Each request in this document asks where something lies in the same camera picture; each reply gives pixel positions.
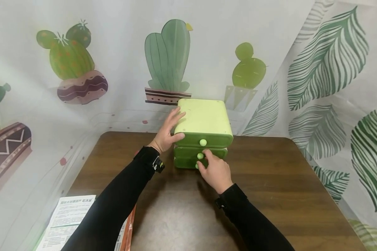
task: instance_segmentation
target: hand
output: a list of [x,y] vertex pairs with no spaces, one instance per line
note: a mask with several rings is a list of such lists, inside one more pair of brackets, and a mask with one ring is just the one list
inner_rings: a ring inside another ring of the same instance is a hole
[[208,160],[208,167],[197,161],[198,169],[204,180],[221,195],[233,185],[228,163],[213,155],[209,149],[202,151]]
[[159,154],[167,151],[173,143],[184,138],[184,133],[182,132],[173,136],[170,134],[170,131],[177,124],[179,119],[183,118],[183,116],[186,114],[186,112],[178,114],[179,111],[180,106],[170,111],[154,140],[152,140],[152,142],[148,145],[155,148]]

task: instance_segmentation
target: black sleeve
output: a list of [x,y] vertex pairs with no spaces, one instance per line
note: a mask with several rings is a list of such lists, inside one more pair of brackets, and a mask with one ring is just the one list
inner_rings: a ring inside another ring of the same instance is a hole
[[239,230],[248,250],[294,251],[284,235],[250,203],[238,185],[228,188],[216,204]]
[[123,222],[154,173],[133,160],[98,196],[61,251],[113,251]]

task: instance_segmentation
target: black wristband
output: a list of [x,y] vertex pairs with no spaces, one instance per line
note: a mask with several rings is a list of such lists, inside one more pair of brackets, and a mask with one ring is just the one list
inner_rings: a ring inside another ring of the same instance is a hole
[[159,173],[161,173],[165,168],[165,165],[159,158],[159,152],[150,146],[143,146],[136,156],[134,156],[134,159],[141,160],[144,164],[151,166]]
[[235,211],[242,208],[247,203],[247,196],[235,183],[228,188],[219,198],[215,200],[218,208],[224,210]]

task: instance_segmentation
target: cactus pot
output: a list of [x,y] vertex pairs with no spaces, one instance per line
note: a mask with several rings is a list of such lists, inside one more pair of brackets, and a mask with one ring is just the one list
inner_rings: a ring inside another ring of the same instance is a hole
[[236,112],[244,112],[253,100],[257,90],[228,85],[225,90],[226,109]]
[[17,122],[0,130],[0,190],[29,156],[30,146],[31,131],[24,124]]
[[145,94],[147,96],[146,103],[177,106],[177,102],[181,98],[191,98],[191,93],[185,92],[170,92],[165,90],[155,90],[151,88],[145,88]]
[[73,105],[86,105],[102,97],[108,91],[108,82],[98,71],[89,71],[78,78],[60,83],[57,96],[61,101]]

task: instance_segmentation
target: palm leaf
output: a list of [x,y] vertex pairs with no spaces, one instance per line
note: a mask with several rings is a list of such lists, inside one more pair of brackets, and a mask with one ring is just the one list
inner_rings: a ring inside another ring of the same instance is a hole
[[331,195],[332,199],[338,204],[342,199],[342,194],[348,186],[350,174],[322,169],[318,166],[312,168],[328,193]]
[[337,154],[345,146],[345,131],[332,105],[310,106],[289,123],[289,136],[306,159]]
[[368,251],[377,251],[377,228],[362,224],[358,220],[348,220],[353,230]]
[[350,137],[352,164],[377,211],[377,110],[362,118]]
[[315,34],[320,27],[324,14],[334,4],[335,0],[316,0],[312,10],[307,16],[302,29],[295,39],[295,43],[301,43]]
[[265,135],[278,118],[278,82],[273,83],[251,117],[243,136]]
[[288,71],[289,108],[339,92],[366,64],[369,51],[356,9],[324,22]]

